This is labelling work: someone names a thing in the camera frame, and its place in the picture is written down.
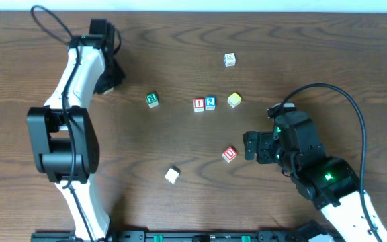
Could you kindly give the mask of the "blue number 2 block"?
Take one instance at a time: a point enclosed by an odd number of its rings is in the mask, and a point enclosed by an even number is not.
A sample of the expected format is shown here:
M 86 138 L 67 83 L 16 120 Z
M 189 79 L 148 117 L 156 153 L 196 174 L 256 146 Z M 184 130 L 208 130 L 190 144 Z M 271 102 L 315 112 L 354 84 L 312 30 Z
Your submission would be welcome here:
M 216 108 L 215 97 L 205 97 L 205 110 L 214 110 Z

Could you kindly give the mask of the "red letter I block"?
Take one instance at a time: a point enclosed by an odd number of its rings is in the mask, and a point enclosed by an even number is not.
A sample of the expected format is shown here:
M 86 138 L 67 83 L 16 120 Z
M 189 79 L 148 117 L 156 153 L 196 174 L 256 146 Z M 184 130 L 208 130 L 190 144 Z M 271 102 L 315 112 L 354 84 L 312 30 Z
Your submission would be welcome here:
M 193 100 L 193 109 L 195 112 L 203 112 L 205 110 L 204 98 L 195 98 Z

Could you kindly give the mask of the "red letter A block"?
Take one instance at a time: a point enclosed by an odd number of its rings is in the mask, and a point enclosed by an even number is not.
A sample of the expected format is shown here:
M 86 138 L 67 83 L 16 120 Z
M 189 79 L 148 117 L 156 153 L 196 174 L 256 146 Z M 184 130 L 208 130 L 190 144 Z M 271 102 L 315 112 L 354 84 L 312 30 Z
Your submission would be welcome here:
M 107 95 L 107 94 L 111 93 L 113 90 L 114 90 L 114 87 L 112 87 L 112 88 L 110 88 L 110 89 L 104 91 L 103 94 L 104 94 L 104 95 Z

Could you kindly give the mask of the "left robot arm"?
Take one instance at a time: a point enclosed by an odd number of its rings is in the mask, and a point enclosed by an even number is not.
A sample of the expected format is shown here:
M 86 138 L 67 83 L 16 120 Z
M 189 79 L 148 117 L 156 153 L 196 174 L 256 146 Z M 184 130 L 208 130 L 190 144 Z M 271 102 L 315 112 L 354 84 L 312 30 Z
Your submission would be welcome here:
M 97 189 L 100 147 L 89 115 L 94 95 L 121 84 L 124 72 L 114 59 L 119 34 L 105 19 L 67 44 L 68 61 L 54 93 L 26 117 L 36 169 L 55 184 L 75 222 L 71 241 L 105 241 L 110 217 Z

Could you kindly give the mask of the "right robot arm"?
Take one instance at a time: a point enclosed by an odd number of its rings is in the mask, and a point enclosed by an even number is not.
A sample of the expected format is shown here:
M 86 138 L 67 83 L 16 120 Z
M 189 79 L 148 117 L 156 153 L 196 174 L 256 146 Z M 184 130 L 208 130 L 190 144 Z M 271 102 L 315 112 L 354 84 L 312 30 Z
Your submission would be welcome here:
M 360 192 L 360 178 L 344 159 L 326 154 L 307 113 L 279 115 L 273 131 L 248 131 L 243 142 L 246 160 L 278 164 L 345 241 L 387 241 L 370 197 Z

